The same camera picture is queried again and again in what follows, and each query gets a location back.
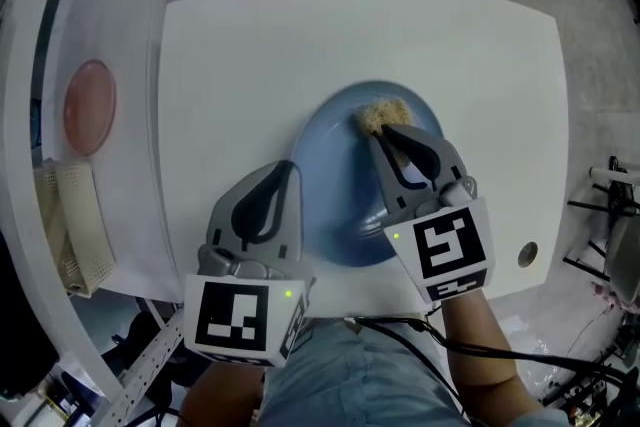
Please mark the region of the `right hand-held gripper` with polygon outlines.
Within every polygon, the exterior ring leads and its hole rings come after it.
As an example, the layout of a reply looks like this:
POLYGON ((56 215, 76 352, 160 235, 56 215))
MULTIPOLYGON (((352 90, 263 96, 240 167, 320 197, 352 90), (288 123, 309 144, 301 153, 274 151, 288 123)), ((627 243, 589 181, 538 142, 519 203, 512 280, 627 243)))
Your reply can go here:
POLYGON ((455 147, 416 126, 384 124, 369 148, 388 215, 409 216, 383 231, 423 300, 488 285, 488 208, 455 147))

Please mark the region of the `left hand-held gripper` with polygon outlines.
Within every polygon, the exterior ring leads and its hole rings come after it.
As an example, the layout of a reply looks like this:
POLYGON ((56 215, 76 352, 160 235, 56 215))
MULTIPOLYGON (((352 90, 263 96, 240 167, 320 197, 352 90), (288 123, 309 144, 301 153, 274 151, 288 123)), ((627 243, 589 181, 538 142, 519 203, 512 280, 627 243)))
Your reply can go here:
POLYGON ((216 202, 206 243, 186 277, 185 346, 216 362, 284 367, 315 281, 298 168, 280 160, 236 183, 216 202))

